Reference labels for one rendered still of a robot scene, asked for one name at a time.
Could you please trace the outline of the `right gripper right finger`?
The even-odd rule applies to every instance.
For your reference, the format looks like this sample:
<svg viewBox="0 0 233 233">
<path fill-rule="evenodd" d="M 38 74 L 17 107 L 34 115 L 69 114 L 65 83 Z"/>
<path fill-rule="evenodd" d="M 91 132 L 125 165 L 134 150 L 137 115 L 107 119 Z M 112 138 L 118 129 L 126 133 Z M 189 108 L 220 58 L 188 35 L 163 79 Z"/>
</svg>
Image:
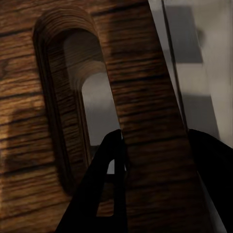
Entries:
<svg viewBox="0 0 233 233">
<path fill-rule="evenodd" d="M 233 233 L 233 149 L 211 135 L 190 129 L 195 165 L 228 233 Z"/>
</svg>

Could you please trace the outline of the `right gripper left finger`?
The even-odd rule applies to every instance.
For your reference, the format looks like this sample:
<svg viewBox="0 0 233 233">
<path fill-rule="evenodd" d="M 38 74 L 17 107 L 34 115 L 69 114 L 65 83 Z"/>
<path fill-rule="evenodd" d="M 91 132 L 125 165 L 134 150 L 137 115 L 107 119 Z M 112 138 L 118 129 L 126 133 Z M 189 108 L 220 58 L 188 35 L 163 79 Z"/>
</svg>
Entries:
<svg viewBox="0 0 233 233">
<path fill-rule="evenodd" d="M 118 129 L 105 136 L 54 233 L 128 233 L 121 135 Z M 96 216 L 112 160 L 114 215 Z"/>
</svg>

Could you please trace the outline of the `cutting board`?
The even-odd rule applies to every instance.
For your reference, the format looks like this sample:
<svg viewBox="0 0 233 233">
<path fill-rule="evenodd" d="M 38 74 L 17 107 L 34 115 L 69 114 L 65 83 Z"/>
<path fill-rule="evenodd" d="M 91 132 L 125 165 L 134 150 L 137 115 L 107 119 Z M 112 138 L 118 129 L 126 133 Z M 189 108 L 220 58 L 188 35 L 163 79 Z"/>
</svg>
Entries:
<svg viewBox="0 0 233 233">
<path fill-rule="evenodd" d="M 100 42 L 128 168 L 128 233 L 215 233 L 148 0 L 0 0 L 0 233 L 54 233 L 71 172 L 48 59 L 70 29 Z M 96 216 L 114 215 L 114 187 Z"/>
</svg>

